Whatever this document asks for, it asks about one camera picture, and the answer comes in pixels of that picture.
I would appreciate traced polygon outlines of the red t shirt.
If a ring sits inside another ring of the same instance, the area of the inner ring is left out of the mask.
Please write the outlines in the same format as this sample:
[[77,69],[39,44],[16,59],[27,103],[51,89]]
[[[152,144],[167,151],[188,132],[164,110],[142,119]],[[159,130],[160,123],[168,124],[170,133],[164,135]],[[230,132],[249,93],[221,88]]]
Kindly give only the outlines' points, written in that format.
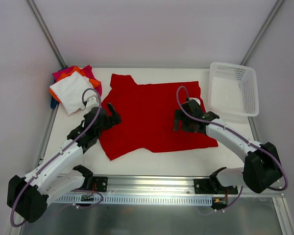
[[122,121],[99,139],[106,156],[114,160],[139,148],[162,153],[217,147],[217,141],[204,134],[174,131],[180,86],[187,88],[179,92],[181,101],[188,96],[200,98],[197,81],[138,85],[130,75],[113,74],[102,106],[111,103]]

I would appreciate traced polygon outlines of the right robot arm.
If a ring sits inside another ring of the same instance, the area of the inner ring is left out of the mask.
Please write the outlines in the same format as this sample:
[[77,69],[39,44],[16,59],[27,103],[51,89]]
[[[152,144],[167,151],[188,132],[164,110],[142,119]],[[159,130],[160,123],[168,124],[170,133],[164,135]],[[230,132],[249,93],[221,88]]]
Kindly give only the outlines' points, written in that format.
[[204,112],[197,99],[187,99],[176,111],[184,131],[202,133],[213,138],[235,153],[243,167],[222,167],[210,175],[210,190],[222,193],[229,186],[247,187],[255,193],[272,189],[282,176],[282,166],[276,147],[250,141],[229,127],[213,112]]

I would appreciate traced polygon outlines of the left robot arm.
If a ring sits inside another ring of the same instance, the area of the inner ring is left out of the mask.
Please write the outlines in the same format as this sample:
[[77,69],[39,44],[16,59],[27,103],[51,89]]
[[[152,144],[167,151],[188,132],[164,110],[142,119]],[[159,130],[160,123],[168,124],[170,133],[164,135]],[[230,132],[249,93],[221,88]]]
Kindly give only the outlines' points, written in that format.
[[82,157],[95,145],[108,129],[120,124],[121,116],[111,103],[107,108],[94,107],[84,115],[83,121],[73,129],[57,152],[47,162],[24,177],[13,176],[8,183],[7,205],[11,208],[11,223],[18,213],[33,223],[56,199],[74,189],[87,191],[93,184],[93,173],[79,164],[63,177],[59,174],[69,164]]

